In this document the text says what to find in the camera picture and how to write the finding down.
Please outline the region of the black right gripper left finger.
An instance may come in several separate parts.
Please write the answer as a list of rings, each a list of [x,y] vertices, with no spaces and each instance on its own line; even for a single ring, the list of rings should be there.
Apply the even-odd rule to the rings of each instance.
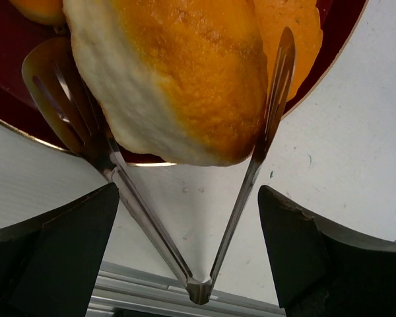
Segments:
[[[107,184],[0,229],[0,316],[85,316],[119,203]]]

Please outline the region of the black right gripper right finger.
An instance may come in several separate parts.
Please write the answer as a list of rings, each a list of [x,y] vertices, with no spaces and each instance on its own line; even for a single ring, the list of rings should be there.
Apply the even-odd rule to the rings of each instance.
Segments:
[[[317,215],[269,186],[258,205],[287,316],[396,316],[396,242]]]

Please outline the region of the metal serving tongs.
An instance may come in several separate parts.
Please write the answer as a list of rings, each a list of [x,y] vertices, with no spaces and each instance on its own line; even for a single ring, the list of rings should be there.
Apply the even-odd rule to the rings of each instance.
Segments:
[[[190,300],[207,304],[228,247],[284,112],[295,68],[294,35],[285,28],[280,37],[263,127],[259,132],[239,194],[218,247],[207,281],[194,278],[181,252],[130,179],[126,163],[97,101],[76,68],[71,42],[55,37],[36,46],[22,62],[22,78],[39,111],[72,152],[88,161],[119,189],[121,202],[185,287]]]

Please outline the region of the large round orange bun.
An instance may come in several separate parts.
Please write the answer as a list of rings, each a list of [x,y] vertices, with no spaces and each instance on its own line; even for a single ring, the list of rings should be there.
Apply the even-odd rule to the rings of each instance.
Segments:
[[[63,12],[123,148],[198,166],[250,155],[268,86],[251,1],[64,1]]]

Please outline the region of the flat orange oval bread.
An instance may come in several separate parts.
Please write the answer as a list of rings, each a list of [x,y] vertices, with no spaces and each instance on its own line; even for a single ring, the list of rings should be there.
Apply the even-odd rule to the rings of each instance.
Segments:
[[[289,27],[294,35],[296,63],[287,100],[295,97],[308,76],[320,51],[323,31],[316,0],[255,0],[263,50],[267,56],[267,72],[273,75],[281,34]]]

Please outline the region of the dark red round plate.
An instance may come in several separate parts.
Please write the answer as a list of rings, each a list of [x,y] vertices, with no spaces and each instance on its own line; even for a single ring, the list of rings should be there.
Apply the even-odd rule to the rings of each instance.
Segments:
[[[301,99],[303,99],[303,97],[318,84],[326,72],[328,72],[350,38],[355,26],[360,20],[365,6],[365,1],[317,1],[316,7],[319,11],[320,26],[323,31],[322,45],[314,65],[298,89],[295,97],[291,100],[286,100],[282,116],[293,110]],[[0,1],[0,118],[9,127],[15,127],[20,131],[25,131],[35,137],[50,141],[54,145],[66,147],[60,138],[53,132],[39,111],[36,103],[33,101],[24,84],[21,71],[24,58],[36,46],[55,37],[65,37],[71,42],[71,33],[67,19],[66,23],[62,26],[39,24],[24,17],[10,1]],[[72,42],[71,51],[75,61]],[[255,142],[263,127],[267,95],[271,87],[273,75],[269,76],[267,72],[267,78],[268,86],[261,117],[262,122],[257,132]],[[91,96],[95,99],[87,85],[86,87]],[[116,144],[118,147],[123,148],[117,141]],[[126,157],[136,158],[139,155],[159,157],[153,154],[140,154],[131,152],[125,148],[123,149]]]

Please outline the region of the aluminium front frame rail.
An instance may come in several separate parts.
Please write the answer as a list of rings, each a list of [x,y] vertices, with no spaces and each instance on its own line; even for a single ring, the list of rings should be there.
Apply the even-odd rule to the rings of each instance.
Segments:
[[[89,316],[115,316],[122,310],[160,316],[285,316],[276,305],[214,291],[197,305],[180,284],[167,277],[103,262],[96,279]]]

